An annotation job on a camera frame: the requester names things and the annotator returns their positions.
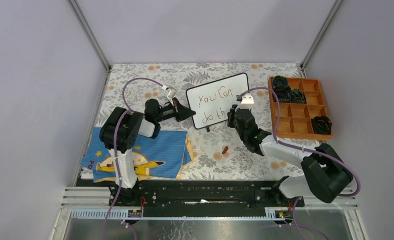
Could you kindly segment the small whiteboard black frame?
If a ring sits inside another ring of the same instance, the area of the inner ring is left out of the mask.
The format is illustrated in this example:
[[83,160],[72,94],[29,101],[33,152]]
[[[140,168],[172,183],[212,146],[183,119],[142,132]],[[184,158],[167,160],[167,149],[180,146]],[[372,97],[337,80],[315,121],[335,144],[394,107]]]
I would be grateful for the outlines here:
[[237,105],[237,96],[249,90],[248,76],[240,73],[209,83],[191,87],[185,91],[194,128],[204,129],[227,120],[232,105]]

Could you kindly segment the dark red marker cap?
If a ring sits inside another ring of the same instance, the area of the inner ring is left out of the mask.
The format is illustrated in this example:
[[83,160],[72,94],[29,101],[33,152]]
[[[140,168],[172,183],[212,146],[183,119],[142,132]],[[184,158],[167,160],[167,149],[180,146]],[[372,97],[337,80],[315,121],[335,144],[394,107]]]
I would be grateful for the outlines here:
[[229,149],[229,147],[226,146],[226,147],[223,149],[222,154],[225,155],[225,154],[227,153],[228,149]]

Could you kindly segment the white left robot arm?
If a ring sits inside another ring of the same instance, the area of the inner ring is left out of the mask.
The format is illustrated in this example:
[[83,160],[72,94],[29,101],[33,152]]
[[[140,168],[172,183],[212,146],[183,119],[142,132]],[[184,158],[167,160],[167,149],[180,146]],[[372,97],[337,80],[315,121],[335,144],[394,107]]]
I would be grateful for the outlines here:
[[196,113],[172,98],[164,105],[156,99],[145,102],[144,112],[116,107],[100,130],[100,141],[111,155],[97,165],[99,171],[116,174],[115,183],[125,204],[135,205],[140,193],[133,188],[139,179],[175,179],[183,165],[192,161],[185,131],[162,131],[160,122],[186,120]]

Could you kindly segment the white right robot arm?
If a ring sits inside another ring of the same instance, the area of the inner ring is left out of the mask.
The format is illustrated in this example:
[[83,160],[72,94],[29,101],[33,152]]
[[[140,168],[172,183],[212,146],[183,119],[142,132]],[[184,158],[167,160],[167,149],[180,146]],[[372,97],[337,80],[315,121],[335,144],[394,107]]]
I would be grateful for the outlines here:
[[246,148],[264,157],[283,160],[303,171],[302,176],[285,176],[274,186],[272,201],[286,205],[292,198],[314,196],[331,203],[355,180],[354,173],[345,167],[336,151],[328,144],[308,147],[287,141],[262,130],[249,109],[234,104],[227,114],[227,124],[234,128]]

